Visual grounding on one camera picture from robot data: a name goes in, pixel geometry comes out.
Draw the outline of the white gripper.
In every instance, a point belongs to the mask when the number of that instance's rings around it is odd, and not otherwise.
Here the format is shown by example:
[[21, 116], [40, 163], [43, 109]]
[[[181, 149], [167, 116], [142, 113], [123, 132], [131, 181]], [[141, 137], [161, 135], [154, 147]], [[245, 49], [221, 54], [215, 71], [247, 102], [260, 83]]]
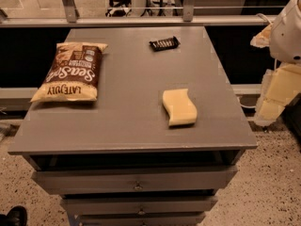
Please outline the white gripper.
[[273, 25], [266, 26], [252, 38], [250, 45], [268, 47], [271, 57], [287, 63], [267, 70], [261, 82], [261, 96], [256, 103], [254, 122], [269, 126], [301, 92], [301, 0], [290, 0]]

